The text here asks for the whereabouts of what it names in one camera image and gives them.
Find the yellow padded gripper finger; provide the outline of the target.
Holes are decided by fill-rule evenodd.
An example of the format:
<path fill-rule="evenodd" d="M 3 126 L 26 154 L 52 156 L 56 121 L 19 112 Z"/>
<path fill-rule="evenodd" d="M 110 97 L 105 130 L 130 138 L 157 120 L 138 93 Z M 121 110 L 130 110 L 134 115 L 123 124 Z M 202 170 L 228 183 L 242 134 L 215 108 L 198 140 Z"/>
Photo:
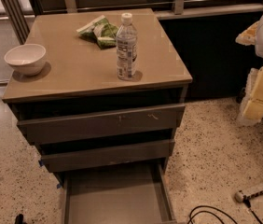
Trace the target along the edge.
<path fill-rule="evenodd" d="M 238 44 L 250 46 L 256 43 L 256 29 L 258 26 L 258 21 L 254 22 L 247 29 L 245 29 L 242 33 L 238 34 L 235 41 Z"/>
<path fill-rule="evenodd" d="M 242 126 L 253 126 L 263 119 L 263 66 L 252 68 L 246 81 L 245 95 L 240 104 L 237 121 Z"/>

